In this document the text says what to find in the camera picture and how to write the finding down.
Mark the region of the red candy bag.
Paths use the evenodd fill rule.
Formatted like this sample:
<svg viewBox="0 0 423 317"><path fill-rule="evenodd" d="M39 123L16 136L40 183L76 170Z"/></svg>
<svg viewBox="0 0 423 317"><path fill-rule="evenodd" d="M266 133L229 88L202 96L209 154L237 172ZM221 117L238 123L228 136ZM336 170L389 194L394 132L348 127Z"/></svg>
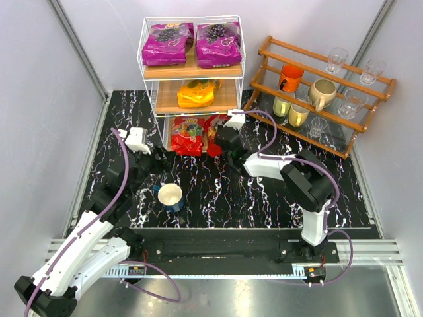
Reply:
<svg viewBox="0 0 423 317"><path fill-rule="evenodd" d="M205 119L176 117L171 129L171 149L178 155L200 156L204 146Z"/></svg>
<svg viewBox="0 0 423 317"><path fill-rule="evenodd" d="M229 120L226 114L215 114L210 116L205 122L205 134L207 137L207 154L211 157L218 157L222 154L222 149L215 143L217 130Z"/></svg>

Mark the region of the yellow orange candy bag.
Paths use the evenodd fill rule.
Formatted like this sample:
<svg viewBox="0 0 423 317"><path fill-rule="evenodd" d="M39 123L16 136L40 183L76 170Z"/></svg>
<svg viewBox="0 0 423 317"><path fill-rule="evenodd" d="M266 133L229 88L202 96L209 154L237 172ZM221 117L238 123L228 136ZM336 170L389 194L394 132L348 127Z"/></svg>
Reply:
<svg viewBox="0 0 423 317"><path fill-rule="evenodd" d="M178 106L180 108L211 106L222 85L222 79L184 80L177 92Z"/></svg>

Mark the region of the purple grape candy bag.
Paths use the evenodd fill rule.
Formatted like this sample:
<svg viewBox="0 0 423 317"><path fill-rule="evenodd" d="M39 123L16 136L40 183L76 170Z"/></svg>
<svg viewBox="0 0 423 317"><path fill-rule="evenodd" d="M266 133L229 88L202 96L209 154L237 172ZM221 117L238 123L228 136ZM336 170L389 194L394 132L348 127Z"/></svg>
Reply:
<svg viewBox="0 0 423 317"><path fill-rule="evenodd" d="M192 23L154 24L141 50L145 66L184 65L194 43Z"/></svg>

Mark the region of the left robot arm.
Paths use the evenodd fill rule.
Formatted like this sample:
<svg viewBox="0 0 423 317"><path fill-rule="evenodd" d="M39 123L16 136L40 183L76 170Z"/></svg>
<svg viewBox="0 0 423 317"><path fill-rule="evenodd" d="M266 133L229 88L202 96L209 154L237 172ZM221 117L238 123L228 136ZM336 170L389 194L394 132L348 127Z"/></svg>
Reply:
<svg viewBox="0 0 423 317"><path fill-rule="evenodd" d="M168 170L168 152L160 147L146 153L123 149L56 253L36 273L15 283L25 316L70 316L82 294L111 267L145 258L142 235L116 225L145 179Z"/></svg>

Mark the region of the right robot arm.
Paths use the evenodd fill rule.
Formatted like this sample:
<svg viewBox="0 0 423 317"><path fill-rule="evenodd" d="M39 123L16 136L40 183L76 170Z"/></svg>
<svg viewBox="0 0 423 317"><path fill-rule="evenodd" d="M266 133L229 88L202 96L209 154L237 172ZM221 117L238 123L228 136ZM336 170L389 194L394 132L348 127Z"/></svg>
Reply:
<svg viewBox="0 0 423 317"><path fill-rule="evenodd" d="M332 174L311 152L296 155L264 155L244 148L239 132L232 127L217 130L215 142L229 166L242 176L281 180L303 213L301 244L294 256L311 260L321 256L327 241L327 217L340 190Z"/></svg>

